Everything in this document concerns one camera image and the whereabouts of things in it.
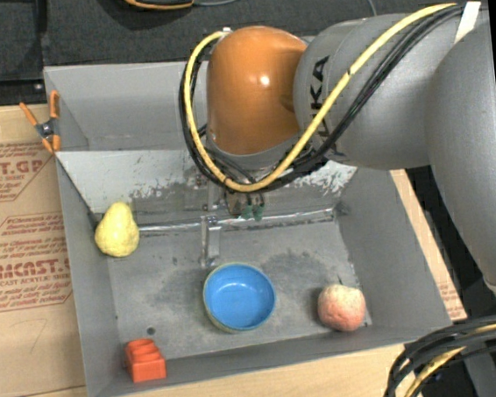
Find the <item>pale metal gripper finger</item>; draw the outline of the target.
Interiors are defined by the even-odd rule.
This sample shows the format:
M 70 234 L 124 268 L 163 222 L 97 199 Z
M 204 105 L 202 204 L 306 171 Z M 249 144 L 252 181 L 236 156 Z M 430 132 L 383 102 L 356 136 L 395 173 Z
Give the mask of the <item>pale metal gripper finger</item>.
M 211 258 L 209 255 L 209 218 L 208 217 L 203 217 L 201 219 L 201 239 L 202 239 L 202 254 L 201 254 L 201 260 L 200 264 L 203 267 L 209 267 Z
M 209 217 L 209 238 L 211 246 L 212 263 L 216 263 L 220 257 L 222 226 L 216 216 Z

